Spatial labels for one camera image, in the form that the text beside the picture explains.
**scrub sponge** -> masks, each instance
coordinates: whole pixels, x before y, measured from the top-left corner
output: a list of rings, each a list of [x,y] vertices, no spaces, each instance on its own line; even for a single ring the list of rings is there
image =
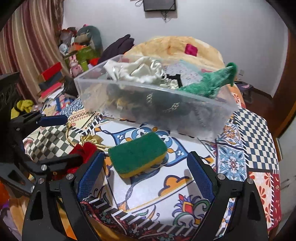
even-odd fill
[[[108,150],[117,173],[128,178],[159,163],[167,153],[167,146],[154,132]]]

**transparent storage box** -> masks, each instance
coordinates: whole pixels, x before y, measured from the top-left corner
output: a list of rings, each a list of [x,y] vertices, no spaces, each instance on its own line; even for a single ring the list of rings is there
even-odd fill
[[[118,55],[116,62],[135,62],[140,56]],[[161,59],[163,66],[175,60]],[[238,107],[227,86],[215,99],[156,85],[113,80],[103,68],[106,61],[74,79],[87,111],[101,112],[191,137],[214,140]]]

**plush toy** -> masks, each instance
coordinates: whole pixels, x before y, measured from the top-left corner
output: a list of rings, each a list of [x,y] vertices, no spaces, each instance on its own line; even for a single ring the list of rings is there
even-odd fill
[[[70,74],[75,78],[81,73],[83,73],[83,69],[76,59],[76,55],[69,57],[69,66],[70,66]]]

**green knitted fabric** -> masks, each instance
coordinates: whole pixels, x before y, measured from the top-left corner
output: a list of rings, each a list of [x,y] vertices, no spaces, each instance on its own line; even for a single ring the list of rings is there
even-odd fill
[[[236,64],[228,63],[224,69],[203,74],[203,78],[199,83],[183,86],[177,90],[214,99],[222,86],[227,84],[231,84],[231,86],[233,86],[236,74]]]

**checkered pattern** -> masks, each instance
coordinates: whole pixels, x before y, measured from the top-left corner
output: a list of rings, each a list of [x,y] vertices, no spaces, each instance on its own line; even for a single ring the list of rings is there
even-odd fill
[[[279,163],[266,120],[242,107],[234,115],[243,138],[248,167],[278,173]]]
[[[66,126],[46,127],[37,137],[37,140],[28,148],[28,153],[34,162],[54,156],[60,157],[69,154],[73,147],[66,140]],[[69,131],[69,139],[80,141],[81,134]]]

